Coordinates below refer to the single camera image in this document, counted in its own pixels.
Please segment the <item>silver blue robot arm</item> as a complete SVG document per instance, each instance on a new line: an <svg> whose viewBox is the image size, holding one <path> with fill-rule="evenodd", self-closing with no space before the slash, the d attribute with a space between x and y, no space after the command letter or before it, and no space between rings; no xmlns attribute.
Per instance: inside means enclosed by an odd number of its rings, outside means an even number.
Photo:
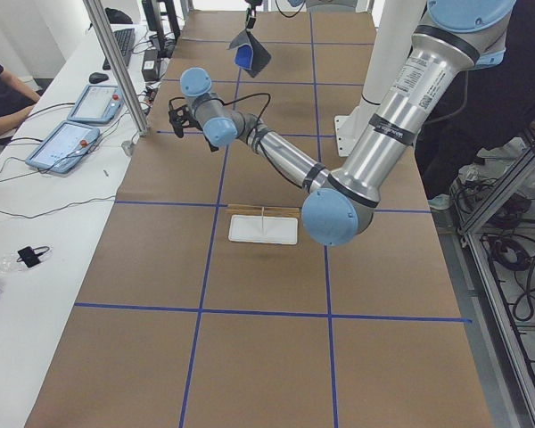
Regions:
<svg viewBox="0 0 535 428"><path fill-rule="evenodd" d="M257 20L257 8L263 4L262 0L246 0L247 4L245 26L246 31L251 31ZM331 12L355 12L358 5L358 0L306 0L306 1L288 1L291 7L296 7L296 10L291 13L283 12L278 5L276 8L278 12L285 18L291 19L295 17L303 8L307 12L317 11L331 11Z"/></svg>
<svg viewBox="0 0 535 428"><path fill-rule="evenodd" d="M511 1L387 2L366 76L382 100L361 102L341 120L338 135L354 145L337 169L311 159L260 115L233 110L201 68L181 75L185 104L171 108L169 120L178 136L200 129L212 149L237 140L247 144L307 192L301 219L310 236L342 245L370 225L381 184L455 76L501 63L513 9Z"/></svg>

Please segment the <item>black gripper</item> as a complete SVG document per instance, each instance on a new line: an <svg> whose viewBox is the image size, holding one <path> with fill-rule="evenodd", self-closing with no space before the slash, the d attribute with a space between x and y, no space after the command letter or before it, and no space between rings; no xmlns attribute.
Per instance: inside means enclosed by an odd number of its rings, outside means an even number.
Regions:
<svg viewBox="0 0 535 428"><path fill-rule="evenodd" d="M255 26L256 22L256 7L255 6L249 6L246 10L246 21L245 21L245 29L246 30L252 30ZM207 136L204 135L205 141L210 147L211 152L217 152L218 147L214 145Z"/></svg>

